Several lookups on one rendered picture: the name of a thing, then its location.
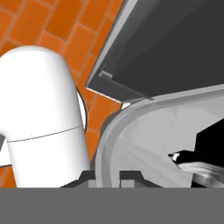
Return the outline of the light grey curved appliance shell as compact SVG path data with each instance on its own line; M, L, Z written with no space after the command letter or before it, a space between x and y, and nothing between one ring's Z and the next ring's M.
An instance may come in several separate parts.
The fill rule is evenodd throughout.
M140 171L163 188L224 188L224 84L141 100L112 115L94 170L105 188L120 186L120 171Z

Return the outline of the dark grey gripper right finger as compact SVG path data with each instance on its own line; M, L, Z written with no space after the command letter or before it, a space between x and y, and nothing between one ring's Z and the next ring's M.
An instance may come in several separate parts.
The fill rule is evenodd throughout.
M145 179L140 171L120 171L121 188L160 188L149 180Z

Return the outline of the dark grey appliance door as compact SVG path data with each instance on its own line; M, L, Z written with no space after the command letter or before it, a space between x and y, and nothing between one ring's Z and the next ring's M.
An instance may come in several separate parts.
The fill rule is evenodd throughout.
M152 99L224 84L224 0L124 0L86 84L106 95L101 71Z

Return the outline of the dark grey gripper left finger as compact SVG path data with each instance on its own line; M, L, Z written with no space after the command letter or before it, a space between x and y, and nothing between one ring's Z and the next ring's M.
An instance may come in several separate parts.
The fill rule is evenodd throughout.
M66 188L74 188L77 186L84 188L96 188L95 172L83 171L78 179L64 185Z

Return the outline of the white rounded cylinder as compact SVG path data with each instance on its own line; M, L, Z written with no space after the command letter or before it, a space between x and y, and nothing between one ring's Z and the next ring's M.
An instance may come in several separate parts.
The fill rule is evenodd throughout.
M0 135L19 188L60 188L89 169L77 90L61 55L21 46L0 57Z

